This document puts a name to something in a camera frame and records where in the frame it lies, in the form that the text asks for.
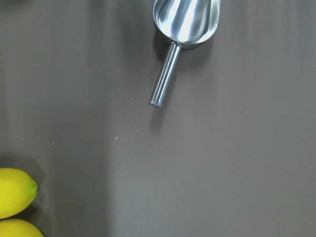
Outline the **steel ice scoop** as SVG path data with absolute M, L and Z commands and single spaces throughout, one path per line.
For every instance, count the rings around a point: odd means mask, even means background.
M 155 27 L 168 44 L 168 50 L 149 104 L 162 106 L 180 52 L 197 48 L 211 39 L 218 28 L 220 12 L 220 0 L 154 2 Z

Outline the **yellow lemon near muddler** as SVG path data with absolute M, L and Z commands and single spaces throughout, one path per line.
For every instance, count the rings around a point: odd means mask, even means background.
M 26 209 L 36 198 L 39 186 L 25 171 L 0 169 L 0 217 L 14 216 Z

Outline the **yellow lemon far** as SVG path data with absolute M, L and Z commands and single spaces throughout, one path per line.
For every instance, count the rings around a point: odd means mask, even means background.
M 33 224 L 21 219 L 5 219 L 0 222 L 1 237 L 43 237 Z

